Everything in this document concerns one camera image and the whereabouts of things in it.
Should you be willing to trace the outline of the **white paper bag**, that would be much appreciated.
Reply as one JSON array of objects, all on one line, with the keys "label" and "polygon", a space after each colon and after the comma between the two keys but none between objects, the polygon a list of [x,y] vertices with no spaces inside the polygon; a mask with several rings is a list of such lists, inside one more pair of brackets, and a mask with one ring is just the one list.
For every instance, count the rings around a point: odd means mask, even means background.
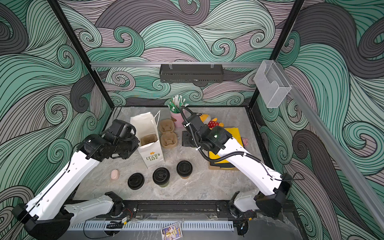
[{"label": "white paper bag", "polygon": [[147,112],[131,117],[130,121],[136,128],[136,137],[140,140],[138,151],[148,169],[165,162],[158,131],[160,113],[154,116]]}]

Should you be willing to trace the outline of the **black cup lid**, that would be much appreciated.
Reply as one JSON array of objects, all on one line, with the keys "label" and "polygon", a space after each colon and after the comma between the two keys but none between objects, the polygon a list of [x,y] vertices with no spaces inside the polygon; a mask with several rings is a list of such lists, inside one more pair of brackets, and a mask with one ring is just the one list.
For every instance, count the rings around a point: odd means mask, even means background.
[{"label": "black cup lid", "polygon": [[177,164],[177,173],[179,176],[187,177],[193,172],[193,166],[189,161],[180,161]]},{"label": "black cup lid", "polygon": [[157,168],[153,173],[153,181],[156,185],[168,184],[170,180],[170,172],[167,168]]}]

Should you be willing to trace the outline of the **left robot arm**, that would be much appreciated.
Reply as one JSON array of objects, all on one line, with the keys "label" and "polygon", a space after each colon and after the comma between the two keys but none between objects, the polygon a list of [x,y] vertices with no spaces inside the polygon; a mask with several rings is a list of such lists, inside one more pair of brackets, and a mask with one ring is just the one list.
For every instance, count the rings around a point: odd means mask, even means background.
[{"label": "left robot arm", "polygon": [[124,203],[114,192],[77,204],[67,205],[65,202],[103,160],[128,159],[139,147],[139,142],[132,124],[113,120],[101,134],[87,136],[52,181],[28,203],[14,207],[12,214],[29,236],[37,240],[57,240],[70,227],[100,215],[119,217]]}]

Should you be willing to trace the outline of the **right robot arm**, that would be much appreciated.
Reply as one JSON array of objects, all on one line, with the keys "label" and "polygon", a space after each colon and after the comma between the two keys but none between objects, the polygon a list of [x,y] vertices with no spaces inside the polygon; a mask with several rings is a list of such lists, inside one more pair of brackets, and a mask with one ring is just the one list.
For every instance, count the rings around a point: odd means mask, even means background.
[{"label": "right robot arm", "polygon": [[227,160],[255,184],[254,191],[233,195],[229,202],[231,214],[239,218],[248,211],[261,211],[270,218],[277,218],[286,202],[293,177],[266,166],[223,127],[210,129],[197,113],[191,112],[189,117],[182,114],[182,118],[196,150],[206,161],[217,163]]}]

